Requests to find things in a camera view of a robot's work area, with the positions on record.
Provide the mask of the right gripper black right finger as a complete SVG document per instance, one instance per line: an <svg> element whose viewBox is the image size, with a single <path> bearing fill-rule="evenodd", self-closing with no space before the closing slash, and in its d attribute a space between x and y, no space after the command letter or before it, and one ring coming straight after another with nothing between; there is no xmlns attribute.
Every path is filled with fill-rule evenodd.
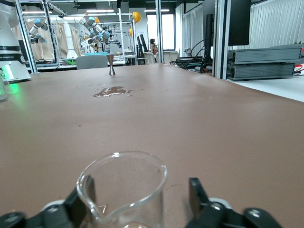
<svg viewBox="0 0 304 228"><path fill-rule="evenodd" d="M189 178L189 201L193 218L187 228L280 228L266 210L246 208L235 212L223 199L209 198L198 178Z"/></svg>

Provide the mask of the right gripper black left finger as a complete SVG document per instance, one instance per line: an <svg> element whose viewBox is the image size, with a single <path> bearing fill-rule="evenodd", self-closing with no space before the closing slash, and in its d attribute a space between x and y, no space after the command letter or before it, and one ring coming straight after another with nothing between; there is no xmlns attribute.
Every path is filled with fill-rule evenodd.
<svg viewBox="0 0 304 228"><path fill-rule="evenodd" d="M58 203L51 203L37 215L26 218L23 212L11 212L0 217L2 228L87 228L88 209L74 189Z"/></svg>

